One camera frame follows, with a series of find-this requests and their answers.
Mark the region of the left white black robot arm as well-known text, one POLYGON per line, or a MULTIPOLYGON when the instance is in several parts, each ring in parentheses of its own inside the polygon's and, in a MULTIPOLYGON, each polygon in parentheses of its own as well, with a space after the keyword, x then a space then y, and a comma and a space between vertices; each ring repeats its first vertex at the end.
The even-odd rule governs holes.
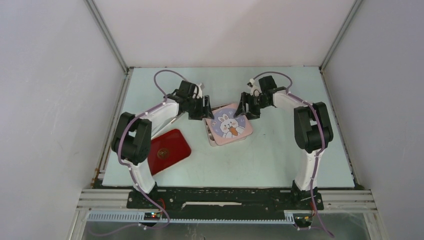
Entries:
POLYGON ((210 96, 203 94, 201 85, 186 80, 172 93, 165 94, 158 105, 138 115, 124 112, 118 119, 111 150, 128 169, 134 188, 141 192, 138 201, 145 208, 153 208, 158 202, 158 194, 152 191, 156 182, 148 163, 153 130, 184 113, 190 120, 214 119, 210 96))

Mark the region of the silver metal tongs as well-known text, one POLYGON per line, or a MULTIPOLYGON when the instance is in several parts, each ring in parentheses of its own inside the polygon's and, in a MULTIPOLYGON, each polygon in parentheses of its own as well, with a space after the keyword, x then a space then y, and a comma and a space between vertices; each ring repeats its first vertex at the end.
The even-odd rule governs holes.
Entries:
POLYGON ((171 121, 170 124, 172 125, 173 123, 175 123, 180 117, 182 117, 185 113, 181 113, 179 115, 177 115, 176 117, 174 117, 171 121))

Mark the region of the red plastic tray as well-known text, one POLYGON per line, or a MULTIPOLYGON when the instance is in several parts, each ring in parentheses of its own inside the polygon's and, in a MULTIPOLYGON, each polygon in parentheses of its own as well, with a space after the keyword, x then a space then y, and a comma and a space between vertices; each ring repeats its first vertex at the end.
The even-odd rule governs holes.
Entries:
POLYGON ((188 158, 192 149, 179 129, 172 129, 151 140, 148 165, 154 176, 188 158))

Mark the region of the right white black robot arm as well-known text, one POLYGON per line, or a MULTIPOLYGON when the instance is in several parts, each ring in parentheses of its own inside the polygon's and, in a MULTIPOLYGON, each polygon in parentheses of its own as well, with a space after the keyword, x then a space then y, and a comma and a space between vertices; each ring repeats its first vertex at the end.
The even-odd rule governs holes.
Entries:
POLYGON ((290 201, 295 208, 304 209, 317 194, 317 173, 322 155, 334 138, 333 128, 324 102, 310 103, 294 95, 289 87, 278 87, 271 74, 264 72, 249 80, 250 91, 241 93, 234 116, 255 120, 267 107, 293 113, 294 139, 303 157, 290 201))

